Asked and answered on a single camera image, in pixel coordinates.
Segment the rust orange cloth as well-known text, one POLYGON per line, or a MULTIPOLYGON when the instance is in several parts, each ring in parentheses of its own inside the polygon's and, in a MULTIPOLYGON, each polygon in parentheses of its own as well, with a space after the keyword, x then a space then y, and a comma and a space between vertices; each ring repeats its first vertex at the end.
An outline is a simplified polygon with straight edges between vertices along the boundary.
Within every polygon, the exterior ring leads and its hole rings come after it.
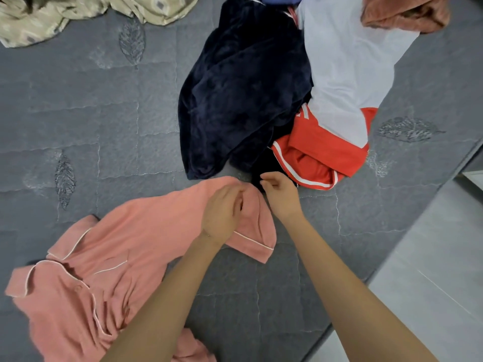
POLYGON ((365 27, 430 34, 450 22, 449 0, 363 0, 365 27))

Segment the person's right hand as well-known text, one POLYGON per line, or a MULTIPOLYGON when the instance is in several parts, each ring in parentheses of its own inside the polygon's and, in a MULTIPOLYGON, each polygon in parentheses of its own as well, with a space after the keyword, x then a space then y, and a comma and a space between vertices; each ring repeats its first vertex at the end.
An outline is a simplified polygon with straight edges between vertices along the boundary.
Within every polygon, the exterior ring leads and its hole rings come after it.
POLYGON ((280 197, 267 197, 267 199, 271 211, 283 224, 303 217, 298 189, 292 180, 285 175, 284 194, 280 197))

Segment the person's right forearm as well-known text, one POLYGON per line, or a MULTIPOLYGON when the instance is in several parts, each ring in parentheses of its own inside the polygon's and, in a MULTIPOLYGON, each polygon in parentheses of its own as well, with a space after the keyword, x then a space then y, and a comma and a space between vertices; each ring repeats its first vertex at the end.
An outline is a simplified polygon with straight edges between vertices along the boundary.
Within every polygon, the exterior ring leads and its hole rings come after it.
POLYGON ((276 216, 290 234, 349 362, 438 362, 301 212, 276 216))

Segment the grey quilted mattress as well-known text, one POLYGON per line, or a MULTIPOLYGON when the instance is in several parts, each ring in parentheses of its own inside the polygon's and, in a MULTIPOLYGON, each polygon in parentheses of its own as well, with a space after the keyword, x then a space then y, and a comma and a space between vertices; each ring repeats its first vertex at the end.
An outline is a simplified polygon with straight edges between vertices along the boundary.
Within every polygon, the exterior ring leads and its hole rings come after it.
MULTIPOLYGON (((179 148, 179 90, 225 0, 199 0, 166 27, 108 11, 56 38, 0 46, 0 362, 43 362, 4 295, 15 267, 67 228, 124 202, 191 186, 179 148)), ((451 21, 395 66, 369 158, 329 192, 303 189, 306 216, 363 280, 483 144, 483 0, 450 0, 451 21)), ((329 318, 276 220, 266 265, 220 251, 188 326, 221 362, 305 362, 329 318)))

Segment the person's left forearm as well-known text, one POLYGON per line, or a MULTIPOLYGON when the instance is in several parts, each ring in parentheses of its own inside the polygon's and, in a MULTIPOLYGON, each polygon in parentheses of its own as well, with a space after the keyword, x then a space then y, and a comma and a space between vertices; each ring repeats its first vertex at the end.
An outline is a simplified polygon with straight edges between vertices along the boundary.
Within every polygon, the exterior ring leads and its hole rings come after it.
POLYGON ((170 362, 206 271, 233 230, 202 230, 100 362, 170 362))

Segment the pink shirt with white piping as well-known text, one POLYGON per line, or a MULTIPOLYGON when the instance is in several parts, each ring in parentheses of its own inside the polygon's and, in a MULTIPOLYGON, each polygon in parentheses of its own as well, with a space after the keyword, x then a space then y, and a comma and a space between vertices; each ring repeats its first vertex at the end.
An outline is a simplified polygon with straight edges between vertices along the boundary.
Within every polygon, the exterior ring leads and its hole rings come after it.
POLYGON ((99 362, 161 283, 169 262, 199 235, 208 199, 239 180, 224 176, 138 198, 102 219, 73 224, 45 259, 15 268, 5 294, 27 316, 44 362, 99 362))

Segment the black garment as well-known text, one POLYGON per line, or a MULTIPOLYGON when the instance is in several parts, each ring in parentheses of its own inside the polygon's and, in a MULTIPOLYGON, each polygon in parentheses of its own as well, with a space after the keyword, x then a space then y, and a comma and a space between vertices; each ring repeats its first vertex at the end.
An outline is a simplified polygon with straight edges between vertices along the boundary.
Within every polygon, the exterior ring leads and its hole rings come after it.
POLYGON ((265 190, 260 184, 262 181, 260 175, 266 172, 280 172, 289 178, 281 164, 278 162, 272 148, 269 146, 264 148, 251 168, 251 184, 254 185, 262 194, 265 194, 265 190))

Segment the person's left hand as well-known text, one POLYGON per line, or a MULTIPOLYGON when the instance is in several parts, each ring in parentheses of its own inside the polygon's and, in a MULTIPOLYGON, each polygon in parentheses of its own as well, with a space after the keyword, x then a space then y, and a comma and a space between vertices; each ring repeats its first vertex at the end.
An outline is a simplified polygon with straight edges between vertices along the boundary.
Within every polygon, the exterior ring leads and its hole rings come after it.
POLYGON ((235 198, 243 196, 242 184, 228 184, 218 189, 208 200, 202 217, 200 235, 220 249, 237 229, 239 217, 233 217, 235 198))

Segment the beige patterned cloth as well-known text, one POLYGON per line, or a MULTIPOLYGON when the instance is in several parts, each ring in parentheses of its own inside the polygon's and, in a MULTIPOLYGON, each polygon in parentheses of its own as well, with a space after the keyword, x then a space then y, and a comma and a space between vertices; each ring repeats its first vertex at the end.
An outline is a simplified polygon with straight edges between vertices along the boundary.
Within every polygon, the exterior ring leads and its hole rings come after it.
POLYGON ((71 20, 112 8, 142 24, 165 26, 184 18, 198 0, 0 0, 0 42, 26 47, 57 36, 71 20))

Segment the white and red shirt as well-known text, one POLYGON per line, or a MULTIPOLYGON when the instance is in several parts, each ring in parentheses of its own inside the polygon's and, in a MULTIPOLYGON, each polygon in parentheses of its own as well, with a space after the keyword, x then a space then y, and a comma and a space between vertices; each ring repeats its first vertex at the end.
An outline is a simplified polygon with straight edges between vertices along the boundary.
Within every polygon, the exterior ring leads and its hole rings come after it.
POLYGON ((299 186, 329 190, 370 150, 371 122, 392 88, 395 64, 419 36, 364 27, 363 0, 302 0, 297 8, 313 87, 274 156, 299 186))

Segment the navy blue fleece garment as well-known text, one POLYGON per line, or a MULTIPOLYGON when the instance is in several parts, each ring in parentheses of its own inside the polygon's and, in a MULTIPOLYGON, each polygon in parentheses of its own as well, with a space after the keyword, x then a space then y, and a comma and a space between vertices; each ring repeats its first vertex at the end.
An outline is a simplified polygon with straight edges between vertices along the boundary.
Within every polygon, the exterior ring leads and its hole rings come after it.
POLYGON ((227 162, 251 172, 278 127, 311 91, 302 31, 288 8, 226 0, 179 96, 180 149, 189 180, 227 162))

